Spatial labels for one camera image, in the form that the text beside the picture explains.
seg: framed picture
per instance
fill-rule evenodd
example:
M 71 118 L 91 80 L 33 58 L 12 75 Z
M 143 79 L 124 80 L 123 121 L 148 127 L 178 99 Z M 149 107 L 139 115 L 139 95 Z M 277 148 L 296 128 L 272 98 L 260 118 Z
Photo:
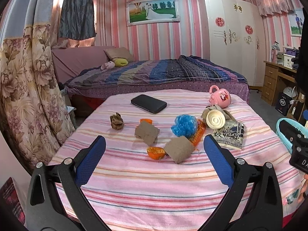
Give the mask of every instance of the framed picture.
M 136 0 L 126 3 L 127 26 L 179 22 L 178 0 Z
M 288 18 L 291 35 L 301 37 L 301 31 L 303 29 L 303 23 L 305 19 L 303 9 L 295 9 L 294 12 L 288 14 Z

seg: metal screw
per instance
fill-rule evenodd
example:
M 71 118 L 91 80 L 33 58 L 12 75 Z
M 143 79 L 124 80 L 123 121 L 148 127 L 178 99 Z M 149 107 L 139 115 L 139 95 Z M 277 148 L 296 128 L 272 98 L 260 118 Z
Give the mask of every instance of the metal screw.
M 244 165 L 244 164 L 245 164 L 245 160 L 242 159 L 242 158 L 238 158 L 238 159 L 236 160 L 236 162 L 237 162 L 238 164 L 240 164 L 240 165 Z
M 37 164 L 36 164 L 36 167 L 37 168 L 40 168 L 40 167 L 42 167 L 43 166 L 43 163 L 40 161 L 40 162 L 38 162 Z
M 267 166 L 267 168 L 272 168 L 272 167 L 273 167 L 272 163 L 270 163 L 270 162 L 267 162 L 267 163 L 265 164 L 265 166 Z
M 72 158 L 66 158 L 66 159 L 64 160 L 64 164 L 65 164 L 65 165 L 71 164 L 72 161 L 73 161 Z

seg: blue bath pouf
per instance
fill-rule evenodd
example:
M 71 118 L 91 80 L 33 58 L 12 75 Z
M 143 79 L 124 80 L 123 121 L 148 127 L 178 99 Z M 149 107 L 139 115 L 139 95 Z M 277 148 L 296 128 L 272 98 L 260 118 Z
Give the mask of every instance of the blue bath pouf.
M 198 128 L 196 117 L 191 115 L 180 115 L 175 118 L 175 125 L 171 127 L 176 136 L 185 136 L 186 138 L 194 135 Z

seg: striped blanket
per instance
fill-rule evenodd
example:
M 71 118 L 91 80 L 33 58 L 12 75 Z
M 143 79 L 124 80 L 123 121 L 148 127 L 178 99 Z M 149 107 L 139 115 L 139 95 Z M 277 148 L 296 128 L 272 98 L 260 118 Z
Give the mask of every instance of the striped blanket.
M 100 67 L 87 69 L 65 85 L 69 88 L 106 88 L 119 85 L 156 85 L 170 82 L 238 82 L 244 76 L 210 61 L 181 55 L 179 59 L 135 61 L 121 68 L 102 72 Z
M 110 96 L 68 138 L 51 164 L 75 157 L 89 147 L 97 135 L 106 138 L 106 151 L 82 191 L 99 216 L 112 230 L 197 230 L 211 215 L 227 191 L 207 155 L 203 141 L 182 164 L 170 157 L 156 161 L 149 158 L 147 145 L 135 138 L 135 127 L 141 118 L 151 118 L 160 129 L 157 146 L 174 137 L 170 127 L 180 114 L 200 117 L 209 105 L 209 93 L 187 90 L 160 90 L 145 94 L 164 100 L 168 106 L 152 115 L 130 104 L 140 93 Z M 301 186 L 302 176 L 289 165 L 290 154 L 268 125 L 236 95 L 227 110 L 244 123 L 242 151 L 231 150 L 235 158 L 263 165 L 273 163 L 281 196 L 285 199 Z M 119 112 L 125 126 L 116 131 L 110 126 L 110 115 Z M 206 135 L 212 133 L 206 129 Z M 75 216 L 63 189 L 57 186 L 66 211 Z M 234 216 L 239 218 L 252 185 L 247 187 Z

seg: pink mug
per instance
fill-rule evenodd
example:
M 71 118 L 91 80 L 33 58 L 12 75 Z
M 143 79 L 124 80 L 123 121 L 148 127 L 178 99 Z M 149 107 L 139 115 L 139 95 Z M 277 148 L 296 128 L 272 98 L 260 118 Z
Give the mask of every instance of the pink mug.
M 216 104 L 221 108 L 226 108 L 230 105 L 231 96 L 226 89 L 219 89 L 216 85 L 212 85 L 209 92 L 211 94 L 209 102 L 212 106 Z

